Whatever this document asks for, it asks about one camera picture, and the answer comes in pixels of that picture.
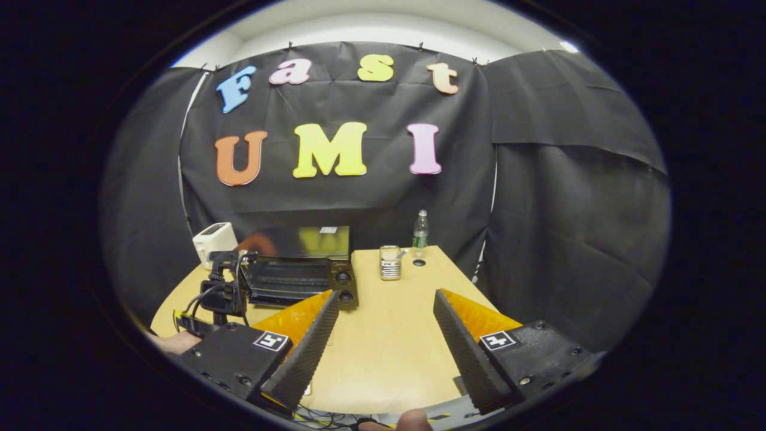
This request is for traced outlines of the green plastic bottle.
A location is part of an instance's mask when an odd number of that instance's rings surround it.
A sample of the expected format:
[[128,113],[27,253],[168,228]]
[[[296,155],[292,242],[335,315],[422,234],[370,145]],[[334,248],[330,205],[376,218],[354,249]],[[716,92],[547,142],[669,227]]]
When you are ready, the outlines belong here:
[[426,210],[419,210],[418,218],[415,220],[413,229],[412,246],[416,250],[422,250],[427,248],[429,241],[429,223],[428,213]]

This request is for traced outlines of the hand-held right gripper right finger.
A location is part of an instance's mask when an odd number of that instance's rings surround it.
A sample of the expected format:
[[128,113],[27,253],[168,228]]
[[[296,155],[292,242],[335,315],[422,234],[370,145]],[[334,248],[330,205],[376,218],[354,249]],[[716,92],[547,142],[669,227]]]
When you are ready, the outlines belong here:
[[481,414],[538,399],[588,376],[599,355],[547,321],[522,324],[446,289],[433,315]]

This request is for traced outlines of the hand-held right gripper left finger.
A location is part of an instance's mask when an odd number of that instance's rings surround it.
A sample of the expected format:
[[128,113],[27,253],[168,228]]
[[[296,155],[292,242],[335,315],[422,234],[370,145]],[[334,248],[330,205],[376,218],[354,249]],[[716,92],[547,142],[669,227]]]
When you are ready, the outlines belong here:
[[338,297],[337,291],[325,291],[254,326],[206,324],[181,361],[247,403],[291,417],[333,333]]

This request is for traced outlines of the white toaster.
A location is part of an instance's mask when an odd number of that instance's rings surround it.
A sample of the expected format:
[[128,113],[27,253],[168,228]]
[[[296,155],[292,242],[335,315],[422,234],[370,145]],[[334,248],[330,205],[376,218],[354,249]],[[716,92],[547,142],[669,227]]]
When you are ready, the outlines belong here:
[[214,223],[197,233],[192,239],[200,264],[207,271],[212,270],[211,253],[232,251],[238,247],[238,240],[231,223]]

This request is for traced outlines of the metal mesh holder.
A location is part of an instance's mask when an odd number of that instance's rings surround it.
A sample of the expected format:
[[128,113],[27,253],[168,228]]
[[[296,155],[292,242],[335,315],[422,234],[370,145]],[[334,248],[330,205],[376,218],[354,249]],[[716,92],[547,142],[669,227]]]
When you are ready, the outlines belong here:
[[379,276],[384,281],[399,280],[402,276],[402,259],[396,260],[399,251],[402,250],[396,245],[384,245],[379,248]]

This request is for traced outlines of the black electric oven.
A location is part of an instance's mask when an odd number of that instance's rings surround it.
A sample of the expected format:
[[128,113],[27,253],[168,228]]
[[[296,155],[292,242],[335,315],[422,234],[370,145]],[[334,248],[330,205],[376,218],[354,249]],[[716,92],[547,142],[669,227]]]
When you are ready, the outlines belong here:
[[243,265],[251,303],[290,306],[325,291],[339,293],[341,310],[360,305],[352,266],[349,226],[305,226],[258,229],[238,251],[256,254]]

